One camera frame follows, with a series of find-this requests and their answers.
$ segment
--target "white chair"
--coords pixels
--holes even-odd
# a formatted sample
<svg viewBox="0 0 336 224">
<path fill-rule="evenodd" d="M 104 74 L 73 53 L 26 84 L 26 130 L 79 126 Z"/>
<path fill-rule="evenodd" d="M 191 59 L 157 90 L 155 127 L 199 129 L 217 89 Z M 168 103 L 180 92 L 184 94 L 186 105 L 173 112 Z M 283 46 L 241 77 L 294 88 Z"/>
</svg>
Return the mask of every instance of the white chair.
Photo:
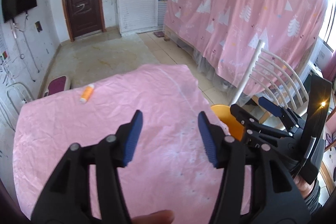
<svg viewBox="0 0 336 224">
<path fill-rule="evenodd" d="M 10 96 L 10 92 L 14 90 L 17 94 L 18 100 L 13 100 Z M 15 83 L 13 85 L 10 85 L 6 88 L 6 95 L 8 100 L 10 101 L 11 105 L 13 106 L 14 110 L 16 111 L 17 115 L 20 114 L 20 109 L 25 103 L 29 103 L 34 100 L 30 90 L 22 83 Z"/>
<path fill-rule="evenodd" d="M 248 80 L 251 78 L 254 80 L 256 84 L 261 85 L 265 89 L 265 92 L 273 100 L 274 104 L 282 105 L 287 109 L 288 103 L 290 102 L 292 110 L 295 111 L 298 115 L 302 116 L 307 112 L 308 100 L 309 100 L 308 93 L 305 87 L 303 86 L 300 78 L 293 70 L 293 68 L 289 64 L 287 64 L 286 61 L 284 61 L 277 55 L 265 50 L 263 48 L 264 45 L 265 42 L 259 40 L 256 50 L 251 59 L 251 62 L 249 63 L 249 66 L 246 72 L 244 73 L 241 82 L 239 83 L 237 89 L 235 90 L 233 98 L 230 101 L 229 105 L 233 105 L 238 101 L 240 95 L 244 90 L 244 87 L 246 86 Z M 263 61 L 263 63 L 271 65 L 274 68 L 274 70 L 263 65 L 260 62 L 261 60 Z M 278 60 L 279 62 L 277 63 L 278 64 L 280 63 L 281 66 L 277 65 L 273 60 Z M 284 69 L 288 69 L 291 72 L 292 76 L 290 77 L 288 73 L 285 72 Z M 260 78 L 257 79 L 256 77 L 254 77 L 252 75 L 253 72 L 255 72 L 258 75 L 258 78 L 260 76 Z M 278 82 L 281 84 L 280 85 L 281 89 L 270 78 L 276 78 Z M 295 85 L 295 82 L 298 83 L 298 86 L 302 91 L 302 95 L 300 94 L 297 85 Z M 269 117 L 270 113 L 266 112 L 261 117 L 259 122 L 264 123 Z"/>
</svg>

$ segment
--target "pink bedsheet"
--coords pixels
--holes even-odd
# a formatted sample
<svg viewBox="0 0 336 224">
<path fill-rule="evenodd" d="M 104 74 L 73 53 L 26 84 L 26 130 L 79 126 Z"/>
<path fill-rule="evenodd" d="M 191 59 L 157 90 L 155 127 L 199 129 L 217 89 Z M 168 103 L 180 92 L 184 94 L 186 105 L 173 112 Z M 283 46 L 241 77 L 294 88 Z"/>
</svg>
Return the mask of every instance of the pink bedsheet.
<svg viewBox="0 0 336 224">
<path fill-rule="evenodd" d="M 57 93 L 25 105 L 16 128 L 13 169 L 22 211 L 30 217 L 54 167 L 74 142 L 98 143 L 143 112 L 143 129 L 134 158 L 119 169 L 132 217 L 171 209 L 174 223 L 208 223 L 222 170 L 208 162 L 197 126 L 204 110 L 210 122 L 227 128 L 211 111 L 185 65 L 143 65 L 95 84 L 86 104 L 84 88 Z M 242 212 L 248 212 L 250 172 L 245 175 Z M 91 189 L 95 179 L 91 177 Z M 97 193 L 92 210 L 99 217 Z"/>
<path fill-rule="evenodd" d="M 168 0 L 164 23 L 200 51 L 220 77 L 237 86 L 259 39 L 295 69 L 318 38 L 327 4 L 328 0 Z M 251 96 L 262 90 L 250 80 L 244 93 Z"/>
</svg>

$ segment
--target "human hand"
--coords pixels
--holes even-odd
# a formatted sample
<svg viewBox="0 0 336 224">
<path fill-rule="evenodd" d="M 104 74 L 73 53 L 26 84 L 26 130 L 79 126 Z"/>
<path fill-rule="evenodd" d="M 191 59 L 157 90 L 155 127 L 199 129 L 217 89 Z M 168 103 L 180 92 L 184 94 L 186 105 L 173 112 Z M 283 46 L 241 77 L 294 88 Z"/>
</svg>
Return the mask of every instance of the human hand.
<svg viewBox="0 0 336 224">
<path fill-rule="evenodd" d="M 294 178 L 294 183 L 296 184 L 297 188 L 299 188 L 303 198 L 309 196 L 315 185 L 315 182 L 308 184 L 308 182 L 306 182 L 300 175 L 297 175 Z"/>
<path fill-rule="evenodd" d="M 133 224 L 171 224 L 174 221 L 174 212 L 159 211 L 147 216 L 137 216 L 132 219 Z"/>
</svg>

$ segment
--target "white chair backrest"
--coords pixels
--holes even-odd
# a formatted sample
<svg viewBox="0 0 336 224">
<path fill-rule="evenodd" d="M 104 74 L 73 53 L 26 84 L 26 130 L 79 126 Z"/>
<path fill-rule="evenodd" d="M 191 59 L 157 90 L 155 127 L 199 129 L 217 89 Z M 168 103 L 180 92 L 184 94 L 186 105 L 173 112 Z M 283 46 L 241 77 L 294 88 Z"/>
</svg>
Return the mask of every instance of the white chair backrest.
<svg viewBox="0 0 336 224">
<path fill-rule="evenodd" d="M 16 100 L 13 100 L 10 93 L 11 91 L 15 91 L 16 94 L 17 94 L 17 98 Z M 10 85 L 6 88 L 6 95 L 11 103 L 11 105 L 13 106 L 13 108 L 15 109 L 16 113 L 19 115 L 20 113 L 20 107 L 18 108 L 17 107 L 17 99 L 19 99 L 19 101 L 21 102 L 26 102 L 26 103 L 29 103 L 31 101 L 34 100 L 30 90 L 22 83 L 15 83 L 13 85 Z"/>
<path fill-rule="evenodd" d="M 293 68 L 282 58 L 278 57 L 277 55 L 265 50 L 263 47 L 265 45 L 265 42 L 262 40 L 259 40 L 258 45 L 256 47 L 256 50 L 251 58 L 251 61 L 249 63 L 249 66 L 244 73 L 244 76 L 239 83 L 237 90 L 230 102 L 230 105 L 235 104 L 237 100 L 239 99 L 239 96 L 244 90 L 244 87 L 246 86 L 249 78 L 254 80 L 256 84 L 261 85 L 266 93 L 269 95 L 269 97 L 273 100 L 273 102 L 276 105 L 280 105 L 283 103 L 285 108 L 288 108 L 288 104 L 286 102 L 286 97 L 289 98 L 291 105 L 293 107 L 294 111 L 297 111 L 300 108 L 299 112 L 306 112 L 306 105 L 308 104 L 308 93 L 305 89 L 305 87 L 302 84 L 302 81 L 300 80 L 297 73 L 293 70 Z M 289 74 L 285 71 L 289 70 L 292 74 L 291 77 Z M 260 76 L 260 79 L 256 78 L 252 75 L 252 73 L 255 73 L 256 75 Z M 281 88 L 279 88 L 272 79 L 276 78 L 277 81 L 281 84 Z M 303 96 L 306 98 L 306 102 L 303 101 L 301 94 L 298 90 L 298 87 L 296 86 L 295 82 L 298 83 L 299 88 L 302 90 Z M 274 89 L 276 91 L 276 95 L 271 91 L 271 89 Z M 292 90 L 294 90 L 294 93 L 299 101 L 299 106 L 295 103 L 295 100 L 292 96 Z"/>
</svg>

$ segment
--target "tiled floor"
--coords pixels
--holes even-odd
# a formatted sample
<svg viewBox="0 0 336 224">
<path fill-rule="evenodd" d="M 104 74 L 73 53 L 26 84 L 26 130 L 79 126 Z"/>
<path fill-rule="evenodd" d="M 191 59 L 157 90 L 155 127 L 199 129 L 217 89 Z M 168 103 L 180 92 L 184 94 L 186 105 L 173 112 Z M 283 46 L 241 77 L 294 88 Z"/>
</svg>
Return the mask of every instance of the tiled floor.
<svg viewBox="0 0 336 224">
<path fill-rule="evenodd" d="M 150 46 L 160 49 L 154 41 Z M 169 57 L 162 58 L 173 62 Z M 66 75 L 71 80 L 71 87 L 77 88 L 130 72 L 144 64 L 159 64 L 158 59 L 136 34 L 121 37 L 117 30 L 95 34 L 62 45 L 50 69 L 47 84 Z"/>
<path fill-rule="evenodd" d="M 191 73 L 198 80 L 198 87 L 210 105 L 228 104 L 226 94 L 216 89 L 212 82 L 197 70 L 197 64 L 193 58 L 185 50 L 177 47 L 175 42 L 164 41 L 163 37 L 158 38 L 152 32 L 142 33 L 139 36 L 160 63 L 187 65 Z"/>
<path fill-rule="evenodd" d="M 317 180 L 319 181 L 320 187 L 321 187 L 321 192 L 320 192 L 320 198 L 319 198 L 319 203 L 324 205 L 324 203 L 328 200 L 329 198 L 329 193 L 326 187 L 326 183 L 324 182 L 324 179 L 321 175 L 321 173 L 319 173 L 317 175 Z"/>
</svg>

